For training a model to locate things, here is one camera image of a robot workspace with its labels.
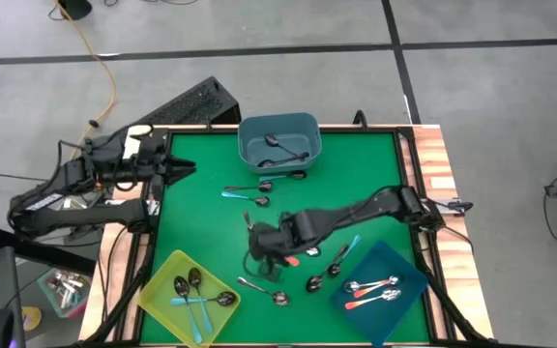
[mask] green table surface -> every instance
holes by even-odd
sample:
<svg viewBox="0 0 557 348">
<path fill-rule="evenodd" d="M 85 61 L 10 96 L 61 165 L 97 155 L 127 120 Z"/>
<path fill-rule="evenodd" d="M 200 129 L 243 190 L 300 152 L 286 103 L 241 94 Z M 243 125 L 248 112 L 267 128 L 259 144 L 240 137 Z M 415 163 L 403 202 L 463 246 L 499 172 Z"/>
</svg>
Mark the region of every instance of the green table surface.
<svg viewBox="0 0 557 348">
<path fill-rule="evenodd" d="M 268 195 L 271 206 L 259 208 L 253 202 L 220 196 L 225 186 L 258 183 L 257 175 L 246 169 L 238 155 L 236 134 L 174 135 L 173 155 L 194 160 L 197 172 L 165 192 L 153 273 L 174 250 L 180 249 L 238 291 L 242 303 L 216 343 L 366 342 L 330 306 L 330 296 L 379 240 L 414 263 L 408 228 L 391 217 L 382 217 L 334 233 L 320 245 L 321 256 L 300 255 L 300 266 L 283 269 L 279 283 L 245 274 L 242 261 L 248 249 L 248 232 L 242 216 L 244 210 L 249 211 L 253 222 L 276 224 L 281 212 L 339 208 L 365 199 L 383 186 L 401 183 L 391 134 L 322 133 L 322 143 L 322 153 L 305 180 L 275 180 L 270 193 L 240 191 L 250 196 Z M 362 241 L 342 263 L 341 274 L 335 279 L 326 278 L 319 292 L 307 293 L 307 279 L 324 270 L 341 245 L 351 243 L 355 235 L 361 235 Z M 256 271 L 253 260 L 248 264 Z M 268 295 L 240 285 L 236 281 L 238 276 L 271 292 L 286 292 L 290 306 L 274 305 Z M 179 342 L 147 314 L 141 341 Z M 421 300 L 412 305 L 387 341 L 428 341 Z"/>
</svg>

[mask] yellow plastic tray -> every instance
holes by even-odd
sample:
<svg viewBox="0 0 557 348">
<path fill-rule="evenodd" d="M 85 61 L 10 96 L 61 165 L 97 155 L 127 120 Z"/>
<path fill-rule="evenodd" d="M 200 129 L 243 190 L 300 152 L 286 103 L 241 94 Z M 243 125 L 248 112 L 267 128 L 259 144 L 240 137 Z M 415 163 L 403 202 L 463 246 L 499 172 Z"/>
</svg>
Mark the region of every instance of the yellow plastic tray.
<svg viewBox="0 0 557 348">
<path fill-rule="evenodd" d="M 201 286 L 199 286 L 201 297 L 207 299 L 214 298 L 222 291 L 231 291 L 236 294 L 236 302 L 228 307 L 220 306 L 214 301 L 205 303 L 213 327 L 211 334 L 205 333 L 201 305 L 190 304 L 197 328 L 199 328 L 199 332 L 203 337 L 203 341 L 200 344 L 196 344 L 192 337 L 192 325 L 186 306 L 171 305 L 171 299 L 179 297 L 173 287 L 173 279 L 176 276 L 183 276 L 185 279 L 188 279 L 189 270 L 192 267 L 196 267 L 201 272 L 202 280 Z M 196 290 L 191 287 L 189 298 L 194 299 L 197 297 Z M 240 300 L 238 293 L 199 264 L 192 261 L 182 250 L 173 251 L 139 294 L 139 305 L 141 308 L 145 309 L 146 312 L 189 347 L 207 347 L 212 344 L 227 320 L 229 320 L 231 314 L 240 304 Z"/>
</svg>

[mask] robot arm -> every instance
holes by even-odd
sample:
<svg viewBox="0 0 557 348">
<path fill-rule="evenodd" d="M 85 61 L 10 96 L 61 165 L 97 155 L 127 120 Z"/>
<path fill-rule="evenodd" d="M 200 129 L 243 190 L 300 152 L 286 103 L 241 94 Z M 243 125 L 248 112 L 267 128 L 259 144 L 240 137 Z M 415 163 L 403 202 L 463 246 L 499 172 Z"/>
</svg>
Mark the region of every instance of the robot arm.
<svg viewBox="0 0 557 348">
<path fill-rule="evenodd" d="M 114 133 L 86 139 L 78 158 L 61 165 L 53 177 L 11 199 L 8 222 L 15 233 L 34 239 L 61 227 L 119 222 L 131 232 L 148 227 L 148 208 L 142 199 L 121 205 L 94 206 L 84 210 L 54 211 L 47 207 L 68 196 L 90 192 L 97 184 L 118 185 L 139 182 L 152 184 L 154 192 L 172 185 L 195 171 L 195 164 L 175 159 L 167 153 L 166 130 L 150 130 L 136 135 L 139 152 L 124 158 L 124 139 Z"/>
<path fill-rule="evenodd" d="M 340 209 L 283 213 L 278 227 L 254 224 L 249 234 L 250 255 L 255 260 L 266 257 L 286 266 L 286 256 L 316 247 L 333 231 L 385 216 L 426 231 L 437 231 L 444 225 L 435 204 L 422 200 L 413 188 L 384 187 L 368 199 Z"/>
</svg>

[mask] gray concrete floor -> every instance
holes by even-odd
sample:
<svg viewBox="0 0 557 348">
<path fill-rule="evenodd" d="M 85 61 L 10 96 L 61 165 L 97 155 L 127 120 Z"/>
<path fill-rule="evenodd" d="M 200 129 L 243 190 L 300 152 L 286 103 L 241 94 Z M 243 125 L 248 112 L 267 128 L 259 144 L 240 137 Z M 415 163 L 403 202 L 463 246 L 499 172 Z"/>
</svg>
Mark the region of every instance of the gray concrete floor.
<svg viewBox="0 0 557 348">
<path fill-rule="evenodd" d="M 294 44 L 387 44 L 376 0 L 199 0 L 169 6 L 121 0 L 78 22 L 99 53 Z M 557 39 L 553 0 L 392 0 L 404 43 Z M 51 1 L 0 0 L 0 57 L 84 54 Z M 424 123 L 441 124 L 468 216 L 496 337 L 557 346 L 557 244 L 542 217 L 542 187 L 557 175 L 557 46 L 406 51 Z M 214 75 L 245 117 L 306 111 L 321 123 L 407 123 L 391 51 L 108 63 L 118 101 L 104 132 L 138 119 Z M 76 141 L 109 96 L 95 63 L 0 66 L 0 172 L 47 177 L 57 139 Z M 13 193 L 0 179 L 0 227 Z M 557 231 L 557 201 L 550 202 Z M 95 249 L 78 252 L 95 255 Z M 40 267 L 19 267 L 20 282 Z M 37 287 L 27 305 L 48 311 Z M 79 320 L 44 323 L 30 346 L 72 343 Z"/>
</svg>

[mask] utensil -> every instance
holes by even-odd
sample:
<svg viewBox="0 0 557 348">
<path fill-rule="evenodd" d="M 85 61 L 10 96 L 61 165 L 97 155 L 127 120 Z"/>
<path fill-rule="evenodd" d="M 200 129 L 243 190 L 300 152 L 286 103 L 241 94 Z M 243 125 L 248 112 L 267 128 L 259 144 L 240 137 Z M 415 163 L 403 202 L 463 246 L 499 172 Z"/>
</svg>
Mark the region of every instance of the utensil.
<svg viewBox="0 0 557 348">
<path fill-rule="evenodd" d="M 252 197 L 246 197 L 240 194 L 235 194 L 235 193 L 231 193 L 231 192 L 223 192 L 221 194 L 223 197 L 227 197 L 227 198 L 237 198 L 237 199 L 246 199 L 249 201 L 253 201 L 255 202 L 255 204 L 257 205 L 257 207 L 267 207 L 270 205 L 270 198 L 263 196 L 263 197 L 256 197 L 256 198 L 252 198 Z"/>
<path fill-rule="evenodd" d="M 306 253 L 310 257 L 318 257 L 321 255 L 321 249 L 317 246 L 310 247 L 307 249 Z"/>
<path fill-rule="evenodd" d="M 201 286 L 201 272 L 196 267 L 191 268 L 189 271 L 189 283 L 197 291 L 197 295 L 201 297 L 201 292 L 199 291 L 199 286 Z M 206 334 L 212 333 L 212 323 L 210 322 L 210 316 L 208 311 L 205 310 L 205 305 L 201 302 L 201 313 L 203 313 L 203 323 L 205 324 Z"/>
<path fill-rule="evenodd" d="M 379 287 L 386 286 L 386 285 L 395 285 L 397 283 L 398 283 L 398 276 L 391 275 L 388 277 L 388 279 L 378 281 L 378 283 L 374 286 L 371 286 L 367 289 L 355 291 L 354 297 L 358 299 Z"/>
<path fill-rule="evenodd" d="M 284 146 L 279 144 L 279 140 L 276 139 L 273 135 L 271 134 L 266 134 L 264 135 L 264 138 L 266 140 L 266 144 L 268 144 L 268 146 L 270 147 L 278 147 L 281 148 L 282 150 L 284 150 L 285 152 L 289 153 L 289 155 L 292 156 L 298 156 L 298 154 L 295 154 L 294 152 L 292 152 L 291 150 L 285 148 Z"/>
<path fill-rule="evenodd" d="M 232 293 L 231 291 L 223 291 L 213 299 L 203 299 L 203 298 L 189 299 L 189 304 L 204 303 L 204 302 L 216 302 L 221 306 L 230 306 L 236 302 L 236 294 Z M 173 298 L 171 299 L 171 304 L 185 305 L 186 301 L 181 298 Z"/>
<path fill-rule="evenodd" d="M 350 281 L 350 282 L 346 282 L 345 285 L 343 286 L 343 288 L 345 289 L 345 292 L 353 293 L 353 292 L 356 292 L 360 289 L 364 289 L 364 288 L 369 287 L 369 286 L 378 285 L 381 282 L 388 282 L 389 280 L 393 281 L 390 284 L 395 285 L 395 284 L 398 283 L 398 276 L 391 275 L 386 279 L 377 280 L 377 281 L 373 281 L 373 282 L 365 283 L 365 284 L 359 284 L 358 281 Z"/>
<path fill-rule="evenodd" d="M 259 286 L 249 282 L 248 280 L 242 278 L 241 276 L 238 277 L 238 282 L 242 285 L 249 286 L 253 289 L 261 291 L 262 293 L 270 295 L 270 297 L 272 297 L 272 301 L 275 303 L 275 305 L 289 305 L 289 297 L 287 297 L 287 294 L 285 294 L 282 291 L 277 291 L 277 292 L 274 292 L 274 293 L 270 293 L 269 291 L 260 288 Z"/>
<path fill-rule="evenodd" d="M 247 230 L 250 232 L 252 232 L 252 223 L 250 223 L 250 216 L 249 216 L 249 211 L 244 210 L 242 212 L 242 215 L 244 215 L 244 222 L 247 223 Z"/>
<path fill-rule="evenodd" d="M 269 181 L 261 182 L 256 187 L 224 187 L 223 190 L 233 191 L 238 189 L 259 189 L 262 192 L 270 192 L 272 191 L 272 182 Z"/>
<path fill-rule="evenodd" d="M 189 319 L 191 320 L 192 326 L 192 334 L 194 336 L 195 343 L 201 343 L 203 338 L 201 337 L 201 333 L 199 332 L 199 328 L 197 328 L 197 323 L 194 321 L 194 317 L 192 316 L 191 306 L 189 305 L 189 284 L 186 282 L 184 278 L 181 276 L 176 276 L 175 280 L 173 280 L 173 286 L 175 287 L 175 292 L 184 298 L 184 302 L 186 303 L 186 308 L 189 310 Z"/>
<path fill-rule="evenodd" d="M 264 182 L 264 181 L 271 181 L 271 180 L 275 180 L 275 179 L 283 179 L 283 178 L 291 178 L 291 179 L 295 179 L 295 180 L 303 180 L 307 178 L 307 172 L 305 172 L 304 170 L 295 170 L 292 171 L 289 174 L 283 174 L 283 175 L 267 175 L 267 176 L 262 176 L 259 177 L 259 181 L 260 182 Z"/>
<path fill-rule="evenodd" d="M 334 264 L 330 265 L 330 269 L 328 270 L 328 276 L 330 276 L 330 277 L 338 276 L 338 274 L 340 273 L 341 262 L 343 262 L 345 260 L 345 257 L 347 257 L 347 254 L 349 253 L 349 251 L 351 251 L 356 246 L 356 244 L 358 244 L 360 242 L 361 239 L 362 238 L 360 237 L 360 235 L 356 235 L 354 237 L 354 240 L 352 241 L 352 244 L 345 251 L 345 253 L 341 256 L 340 260 L 338 260 L 338 262 L 335 262 Z"/>
<path fill-rule="evenodd" d="M 268 168 L 271 166 L 276 166 L 279 164 L 284 164 L 290 162 L 292 160 L 304 160 L 309 156 L 308 152 L 303 152 L 300 155 L 292 156 L 288 159 L 280 159 L 280 160 L 271 160 L 271 159 L 264 159 L 257 164 L 259 168 Z"/>
<path fill-rule="evenodd" d="M 307 292 L 314 293 L 317 290 L 321 289 L 321 286 L 324 282 L 322 278 L 324 274 L 328 273 L 328 276 L 330 277 L 335 277 L 338 275 L 337 272 L 340 272 L 340 269 L 337 270 L 337 260 L 345 253 L 345 251 L 347 251 L 348 248 L 348 245 L 343 245 L 338 251 L 337 256 L 335 256 L 335 258 L 333 259 L 333 262 L 328 267 L 326 267 L 326 269 L 324 269 L 324 272 L 322 272 L 320 275 L 313 275 L 307 280 Z"/>
<path fill-rule="evenodd" d="M 364 304 L 367 304 L 371 301 L 375 301 L 375 300 L 379 300 L 379 299 L 382 299 L 382 300 L 385 300 L 385 301 L 394 301 L 399 296 L 401 296 L 401 290 L 399 290 L 399 289 L 386 289 L 386 290 L 384 290 L 384 292 L 380 296 L 376 296 L 374 298 L 370 298 L 370 299 L 366 299 L 366 300 L 360 300 L 360 301 L 354 301 L 354 302 L 347 303 L 347 304 L 345 304 L 345 309 L 354 309 L 359 305 L 364 305 Z"/>
</svg>

